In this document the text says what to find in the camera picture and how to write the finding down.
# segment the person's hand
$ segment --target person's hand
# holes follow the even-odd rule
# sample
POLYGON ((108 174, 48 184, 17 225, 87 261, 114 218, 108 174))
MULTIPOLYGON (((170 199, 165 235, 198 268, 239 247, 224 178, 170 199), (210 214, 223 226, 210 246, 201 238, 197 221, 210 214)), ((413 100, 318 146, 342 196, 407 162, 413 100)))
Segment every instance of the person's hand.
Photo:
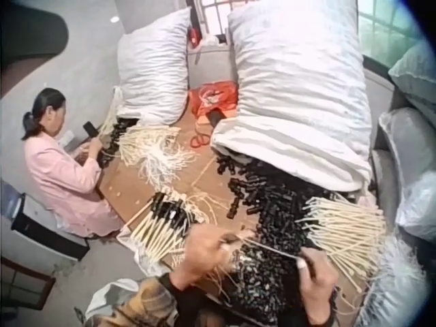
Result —
POLYGON ((218 265, 227 264, 230 248, 222 243, 227 233, 228 230, 208 223, 192 226, 186 239, 185 259, 170 273, 173 286, 184 290, 218 265))
POLYGON ((93 158, 97 160, 98 153, 102 149, 103 144, 99 138, 92 138, 89 143, 88 148, 88 158, 93 158))
POLYGON ((89 152, 89 145, 91 144, 91 142, 85 142, 82 143, 81 145, 79 145, 79 151, 80 154, 87 154, 89 152))
POLYGON ((305 305, 310 325, 325 324, 330 317, 330 297, 338 281, 338 272, 328 261, 323 251, 302 248, 301 255, 311 266, 307 266, 304 259, 298 259, 297 267, 300 274, 300 293, 305 305))

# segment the large white bag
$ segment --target large white bag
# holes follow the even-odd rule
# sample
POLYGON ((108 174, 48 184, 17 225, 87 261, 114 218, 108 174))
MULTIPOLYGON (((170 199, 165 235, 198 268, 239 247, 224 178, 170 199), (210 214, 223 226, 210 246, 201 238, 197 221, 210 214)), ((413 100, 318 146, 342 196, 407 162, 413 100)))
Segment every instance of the large white bag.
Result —
POLYGON ((336 191, 369 184, 371 114, 356 2, 268 0, 228 17, 238 115, 212 145, 336 191))
POLYGON ((191 8, 125 34, 118 45, 124 106, 117 116, 142 125, 170 125, 187 101, 187 30, 191 8))
POLYGON ((399 178, 395 221, 410 234, 436 244, 436 131, 413 108, 379 118, 399 178))

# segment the black hair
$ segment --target black hair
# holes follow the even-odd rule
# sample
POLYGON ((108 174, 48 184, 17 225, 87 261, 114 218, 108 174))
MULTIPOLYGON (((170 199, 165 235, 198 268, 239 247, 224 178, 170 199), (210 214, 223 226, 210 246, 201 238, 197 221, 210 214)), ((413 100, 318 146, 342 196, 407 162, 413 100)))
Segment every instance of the black hair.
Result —
POLYGON ((52 106, 53 110, 58 110, 65 103, 65 96, 58 90, 46 88, 42 90, 35 98, 31 112, 26 112, 22 118, 22 126, 25 129, 25 135, 21 140, 27 140, 32 136, 39 135, 44 127, 40 124, 41 118, 52 106))

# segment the pink jacket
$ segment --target pink jacket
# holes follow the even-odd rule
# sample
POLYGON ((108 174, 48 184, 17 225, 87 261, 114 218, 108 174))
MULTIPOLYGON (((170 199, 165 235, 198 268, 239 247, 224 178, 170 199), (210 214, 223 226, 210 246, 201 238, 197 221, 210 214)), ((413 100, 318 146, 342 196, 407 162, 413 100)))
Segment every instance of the pink jacket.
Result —
POLYGON ((25 141, 25 159, 48 209, 69 225, 65 231, 82 237, 105 236, 123 226, 94 190, 102 172, 94 159, 88 158, 81 166, 45 133, 25 141))

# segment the table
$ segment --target table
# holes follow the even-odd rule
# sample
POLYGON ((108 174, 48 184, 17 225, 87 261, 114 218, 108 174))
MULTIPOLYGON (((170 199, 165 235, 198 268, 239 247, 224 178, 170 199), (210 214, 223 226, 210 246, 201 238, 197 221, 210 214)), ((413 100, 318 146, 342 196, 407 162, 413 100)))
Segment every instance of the table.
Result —
MULTIPOLYGON (((182 119, 175 124, 175 126, 181 128, 177 142, 186 148, 189 148, 189 141, 195 135, 193 130, 194 123, 195 119, 191 111, 186 110, 182 119)), ((211 203, 217 217, 217 224, 220 226, 232 230, 240 230, 243 225, 246 228, 254 228, 257 223, 257 216, 246 216, 246 208, 244 206, 240 206, 234 219, 226 217, 230 203, 234 199, 234 195, 227 186, 231 175, 229 172, 225 172, 221 176, 217 174, 218 163, 215 161, 216 154, 214 154, 210 146, 203 146, 192 150, 197 153, 198 157, 193 163, 189 164, 189 167, 179 172, 178 177, 180 179, 173 183, 175 190, 179 193, 186 193, 187 196, 206 192, 222 204, 211 203)), ((147 185, 144 180, 138 178, 137 169, 126 167, 119 159, 115 159, 103 171, 99 190, 124 222, 129 221, 155 193, 155 190, 150 185, 147 185)), ((198 206, 205 213, 209 211, 205 203, 199 202, 198 206)), ((135 228, 139 223, 140 219, 137 219, 132 224, 132 228, 135 228)), ((170 266, 170 258, 164 258, 163 262, 170 266)), ((357 293, 352 284, 343 275, 340 275, 339 285, 346 298, 350 302, 353 301, 357 293)), ((209 294, 216 295, 211 284, 205 283, 202 285, 202 288, 209 294)), ((340 299, 337 300, 337 306, 340 312, 350 311, 350 308, 340 299)), ((341 326, 350 326, 355 316, 355 314, 339 315, 341 326)))

